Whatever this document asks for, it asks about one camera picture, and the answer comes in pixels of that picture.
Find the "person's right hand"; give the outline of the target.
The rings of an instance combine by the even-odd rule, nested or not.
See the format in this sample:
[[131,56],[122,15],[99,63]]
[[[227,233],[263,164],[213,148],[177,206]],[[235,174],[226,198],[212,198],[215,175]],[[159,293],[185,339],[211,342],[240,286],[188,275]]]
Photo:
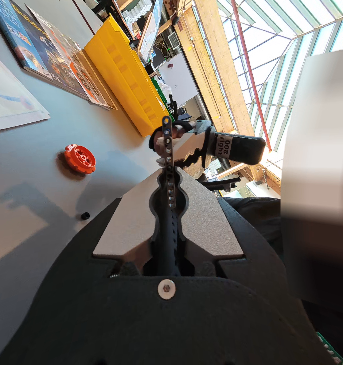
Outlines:
[[180,139],[185,133],[193,130],[196,126],[194,121],[177,121],[172,127],[172,136],[174,139]]

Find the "printed paper sheet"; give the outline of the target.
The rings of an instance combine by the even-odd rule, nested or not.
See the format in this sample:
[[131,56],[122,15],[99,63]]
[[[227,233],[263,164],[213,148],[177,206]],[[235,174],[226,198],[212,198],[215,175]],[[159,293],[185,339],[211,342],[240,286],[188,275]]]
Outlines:
[[107,110],[117,110],[117,106],[104,87],[98,74],[94,71],[79,44],[72,38],[63,34],[55,25],[26,5],[46,35],[59,52],[78,83],[86,93],[91,103],[104,107]]

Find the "yellow plastic bin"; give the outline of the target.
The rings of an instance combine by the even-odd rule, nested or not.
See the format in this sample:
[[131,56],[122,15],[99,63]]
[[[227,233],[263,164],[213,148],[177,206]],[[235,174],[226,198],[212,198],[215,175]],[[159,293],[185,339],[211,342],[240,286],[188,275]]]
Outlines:
[[162,125],[167,110],[129,39],[110,15],[84,48],[142,137]]

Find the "red ceiling pipe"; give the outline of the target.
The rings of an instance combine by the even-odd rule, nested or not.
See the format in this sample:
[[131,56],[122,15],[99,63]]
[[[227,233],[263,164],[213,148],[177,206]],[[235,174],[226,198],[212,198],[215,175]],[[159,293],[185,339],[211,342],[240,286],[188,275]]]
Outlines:
[[268,147],[268,151],[272,152],[272,147],[271,147],[270,139],[269,139],[268,132],[267,132],[267,129],[266,129],[265,119],[264,119],[264,116],[263,116],[263,113],[262,113],[261,103],[260,103],[260,99],[259,99],[259,96],[258,96],[258,92],[257,92],[256,84],[255,84],[255,79],[254,79],[254,76],[253,76],[253,73],[252,73],[251,63],[250,63],[250,59],[249,59],[249,56],[248,56],[246,42],[245,42],[243,30],[242,30],[242,25],[241,25],[241,21],[239,19],[238,7],[237,7],[237,4],[236,4],[235,0],[232,0],[232,7],[233,7],[233,13],[235,15],[236,23],[237,23],[239,38],[240,38],[242,49],[243,49],[243,56],[244,56],[245,61],[246,61],[247,71],[248,71],[248,75],[249,75],[250,80],[251,80],[251,86],[252,86],[252,90],[253,90],[253,93],[254,93],[256,106],[257,106],[258,113],[259,113],[259,116],[260,116],[262,129],[263,129],[263,132],[264,132],[264,135],[265,135],[265,138],[266,138],[266,144],[267,144],[267,147]]

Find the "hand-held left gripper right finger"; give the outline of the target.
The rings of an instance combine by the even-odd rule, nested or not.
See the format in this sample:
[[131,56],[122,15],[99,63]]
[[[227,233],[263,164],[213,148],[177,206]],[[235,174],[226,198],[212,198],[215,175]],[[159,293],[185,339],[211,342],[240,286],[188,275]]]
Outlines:
[[194,276],[205,262],[244,258],[243,250],[218,201],[206,187],[177,167],[178,189],[185,206],[178,218],[181,273]]

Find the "white display board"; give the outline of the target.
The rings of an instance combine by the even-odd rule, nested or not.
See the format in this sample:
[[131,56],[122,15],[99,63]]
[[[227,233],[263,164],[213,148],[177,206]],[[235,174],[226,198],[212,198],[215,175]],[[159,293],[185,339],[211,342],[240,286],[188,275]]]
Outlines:
[[152,12],[149,14],[142,30],[141,38],[137,46],[137,54],[144,65],[150,60],[151,49],[154,46],[161,20],[163,1],[156,0]]

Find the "grey beam with blue pins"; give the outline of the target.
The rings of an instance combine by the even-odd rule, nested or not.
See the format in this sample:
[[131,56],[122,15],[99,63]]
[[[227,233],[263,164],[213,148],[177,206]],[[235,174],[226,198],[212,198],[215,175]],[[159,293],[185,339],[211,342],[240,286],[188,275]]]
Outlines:
[[162,142],[164,147],[163,159],[165,161],[165,180],[167,202],[170,209],[175,209],[175,179],[174,179],[174,158],[173,158],[173,126],[169,116],[162,119]]

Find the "open instruction booklet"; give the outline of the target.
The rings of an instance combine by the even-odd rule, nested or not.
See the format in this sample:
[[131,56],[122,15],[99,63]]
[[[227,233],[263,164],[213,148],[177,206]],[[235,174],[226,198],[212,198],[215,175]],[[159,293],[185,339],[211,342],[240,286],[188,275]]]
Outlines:
[[49,112],[0,61],[0,130],[48,119]]

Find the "orange gear wheel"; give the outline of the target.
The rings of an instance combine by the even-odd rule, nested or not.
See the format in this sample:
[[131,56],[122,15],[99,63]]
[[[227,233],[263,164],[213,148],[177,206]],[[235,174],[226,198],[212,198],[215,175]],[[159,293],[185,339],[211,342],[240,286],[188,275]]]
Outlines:
[[96,159],[84,146],[77,144],[66,146],[64,157],[67,165],[78,173],[89,175],[96,170]]

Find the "green storage bin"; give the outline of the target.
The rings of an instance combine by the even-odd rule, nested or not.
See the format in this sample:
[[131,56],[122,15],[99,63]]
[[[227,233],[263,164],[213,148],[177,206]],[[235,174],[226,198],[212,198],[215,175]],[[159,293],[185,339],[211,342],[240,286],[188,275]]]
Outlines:
[[162,80],[159,79],[158,76],[154,76],[151,78],[151,81],[158,92],[163,104],[167,108],[169,115],[172,115],[173,111],[173,102],[170,102],[170,95],[172,95],[172,88],[171,86],[165,84]]

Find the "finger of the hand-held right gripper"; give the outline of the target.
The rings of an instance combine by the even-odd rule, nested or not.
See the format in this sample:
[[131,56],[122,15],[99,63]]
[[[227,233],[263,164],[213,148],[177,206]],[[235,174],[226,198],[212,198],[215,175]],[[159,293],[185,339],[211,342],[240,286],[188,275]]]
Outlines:
[[205,133],[185,133],[181,138],[173,139],[174,162],[184,162],[192,156],[196,150],[202,150],[205,141]]
[[198,179],[204,173],[205,168],[202,166],[202,158],[177,158],[174,160],[173,168],[170,169],[171,161],[167,161],[165,158],[158,158],[156,162],[161,168],[166,169],[166,173],[172,174],[173,177],[177,176],[176,167],[181,168],[184,172],[189,174],[192,178]]

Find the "small blue-cover booklet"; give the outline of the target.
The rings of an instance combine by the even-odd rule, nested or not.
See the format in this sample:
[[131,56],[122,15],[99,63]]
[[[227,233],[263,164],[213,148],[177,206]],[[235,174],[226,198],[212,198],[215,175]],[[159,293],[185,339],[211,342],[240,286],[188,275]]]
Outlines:
[[90,101],[42,26],[15,2],[0,0],[0,28],[25,70]]

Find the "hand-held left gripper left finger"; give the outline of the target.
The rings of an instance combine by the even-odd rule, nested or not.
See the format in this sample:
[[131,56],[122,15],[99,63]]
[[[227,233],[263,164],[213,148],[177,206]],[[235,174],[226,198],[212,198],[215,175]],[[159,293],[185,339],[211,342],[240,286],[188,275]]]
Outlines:
[[93,256],[133,262],[139,271],[151,259],[149,241],[154,234],[156,218],[150,199],[159,189],[158,169],[124,194],[97,243]]

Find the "white board panel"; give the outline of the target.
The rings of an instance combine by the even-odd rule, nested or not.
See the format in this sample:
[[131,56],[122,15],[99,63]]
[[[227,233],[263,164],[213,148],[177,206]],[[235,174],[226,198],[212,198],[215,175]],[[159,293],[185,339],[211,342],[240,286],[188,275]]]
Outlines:
[[158,71],[165,84],[172,89],[173,99],[179,106],[186,104],[197,94],[197,87],[182,53],[163,62]]

